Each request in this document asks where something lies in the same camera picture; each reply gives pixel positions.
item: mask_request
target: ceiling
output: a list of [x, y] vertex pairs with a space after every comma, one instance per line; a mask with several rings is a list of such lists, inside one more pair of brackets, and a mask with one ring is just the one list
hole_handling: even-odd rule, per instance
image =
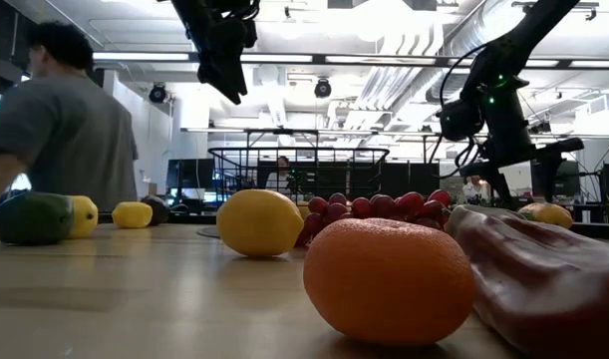
[[[168, 2], [7, 2], [36, 21], [59, 19], [77, 24], [99, 50], [192, 51], [184, 36], [184, 28]], [[403, 0], [369, 0], [348, 10], [329, 8], [329, 0], [262, 0], [261, 11], [256, 18], [258, 41], [248, 51], [459, 56], [461, 53], [448, 54], [449, 49], [460, 45], [458, 42], [463, 43], [459, 38], [469, 39], [473, 35], [478, 38], [496, 37], [509, 30], [522, 16], [518, 8], [510, 6], [510, 0], [440, 0], [440, 3], [437, 13], [427, 15], [427, 12], [411, 10]], [[485, 5], [468, 19], [466, 16], [480, 3]], [[572, 12], [537, 46], [532, 56], [609, 58], [609, 0], [600, 0], [599, 3], [596, 18], [586, 21], [585, 11]], [[286, 6], [290, 13], [288, 19]], [[466, 19], [466, 25], [460, 26]], [[246, 123], [251, 124], [253, 117], [259, 124], [258, 114], [274, 115], [275, 103], [273, 106], [269, 103], [276, 97], [281, 103], [277, 106], [278, 111], [310, 115], [308, 120], [302, 120], [302, 124], [318, 124], [313, 120], [316, 116], [332, 117], [329, 110], [337, 107], [349, 106], [347, 111], [337, 112], [331, 121], [322, 124], [337, 128], [348, 122], [351, 109], [380, 111], [380, 117], [364, 115], [353, 121], [357, 115], [353, 116], [354, 124], [348, 125], [354, 130], [372, 126], [379, 130], [416, 130], [422, 124], [430, 124], [433, 120], [431, 114], [439, 108], [428, 103], [425, 93], [431, 84], [422, 86], [421, 78], [430, 72], [421, 69], [283, 66], [280, 67], [285, 74], [283, 86], [267, 91], [255, 78], [256, 68], [244, 66], [249, 95], [238, 107], [206, 88], [215, 99], [211, 117], [216, 125], [235, 118], [247, 119]], [[204, 87], [196, 81], [193, 64], [130, 64], [123, 69], [122, 81], [144, 87], [150, 87], [153, 82], [167, 82], [167, 87], [177, 96], [182, 96], [181, 89], [187, 89], [187, 86]], [[464, 80], [465, 74], [459, 77]], [[524, 114], [532, 120], [535, 120], [532, 115], [537, 114], [538, 117], [549, 116], [558, 124], [571, 122], [572, 111], [576, 107], [598, 98], [599, 91], [609, 93], [609, 72], [605, 71], [523, 71], [521, 77], [530, 82], [529, 87], [521, 90], [521, 96]], [[317, 99], [313, 95], [319, 78], [328, 78], [333, 86], [328, 99]], [[287, 120], [289, 117], [304, 119], [302, 116], [286, 117]]]

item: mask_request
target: robotic arm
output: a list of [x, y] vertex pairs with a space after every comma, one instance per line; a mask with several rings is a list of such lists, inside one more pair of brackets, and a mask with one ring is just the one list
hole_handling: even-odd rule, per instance
[[544, 179], [546, 199], [552, 199], [553, 181], [561, 153], [583, 149], [570, 139], [537, 149], [527, 132], [517, 90], [528, 85], [517, 77], [536, 45], [567, 15], [579, 0], [539, 0], [510, 32], [487, 43], [476, 56], [459, 100], [445, 104], [438, 114], [442, 136], [460, 141], [488, 126], [488, 139], [479, 146], [487, 162], [464, 166], [462, 176], [480, 175], [510, 206], [510, 192], [499, 168], [537, 160], [549, 171]]
[[197, 79], [235, 105], [246, 95], [240, 55], [257, 40], [259, 0], [170, 0], [199, 57]]

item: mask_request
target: wooden table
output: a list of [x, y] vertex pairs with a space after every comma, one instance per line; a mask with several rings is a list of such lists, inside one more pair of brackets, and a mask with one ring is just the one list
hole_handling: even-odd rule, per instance
[[471, 316], [425, 349], [365, 345], [318, 315], [304, 253], [241, 257], [194, 225], [49, 247], [0, 244], [0, 358], [449, 358], [517, 355]]

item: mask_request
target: white ceiling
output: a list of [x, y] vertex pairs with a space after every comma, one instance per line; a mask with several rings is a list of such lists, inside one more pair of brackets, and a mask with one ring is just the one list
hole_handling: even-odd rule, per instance
[[[444, 0], [452, 3], [455, 0]], [[106, 50], [123, 51], [190, 51], [191, 44], [184, 36], [184, 28], [170, 3], [155, 0], [7, 0], [28, 17], [68, 20], [88, 33], [97, 46]], [[479, 2], [457, 0], [458, 7], [440, 8], [437, 21], [444, 25], [445, 33]], [[249, 51], [269, 53], [342, 53], [374, 54], [382, 50], [383, 41], [364, 41], [373, 36], [372, 30], [392, 33], [408, 31], [417, 22], [402, 11], [387, 7], [400, 0], [370, 0], [360, 5], [362, 10], [329, 10], [327, 0], [262, 0], [257, 20], [258, 42]], [[609, 58], [609, 0], [600, 0], [597, 17], [585, 21], [585, 12], [567, 16], [535, 49], [539, 57], [590, 57]], [[284, 7], [290, 7], [292, 19], [286, 20]], [[239, 107], [233, 107], [217, 93], [213, 96], [224, 109], [218, 114], [228, 117], [246, 116], [266, 112], [267, 97], [272, 93], [252, 86], [252, 66], [245, 66], [250, 94]], [[122, 73], [122, 80], [139, 83], [169, 81], [180, 76], [195, 81], [195, 68], [190, 64], [141, 64], [130, 66], [129, 73]], [[310, 77], [310, 81], [295, 81], [285, 86], [282, 96], [287, 112], [326, 114], [330, 100], [319, 100], [313, 95], [317, 78], [327, 77], [333, 85], [332, 99], [357, 98], [371, 75], [366, 67], [287, 66], [287, 74]], [[527, 116], [530, 107], [535, 112], [559, 104], [553, 94], [563, 92], [568, 97], [588, 91], [609, 89], [609, 72], [576, 71], [524, 71], [521, 77], [531, 85], [522, 90], [527, 99], [523, 105]], [[175, 84], [168, 84], [170, 89]], [[416, 107], [425, 112], [425, 107]], [[406, 109], [400, 120], [409, 121], [413, 108]]]

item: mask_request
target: bell pepper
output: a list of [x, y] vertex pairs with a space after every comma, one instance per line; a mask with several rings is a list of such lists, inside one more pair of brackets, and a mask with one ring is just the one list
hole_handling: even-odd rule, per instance
[[473, 205], [446, 231], [470, 260], [475, 311], [509, 343], [533, 358], [609, 358], [609, 244]]

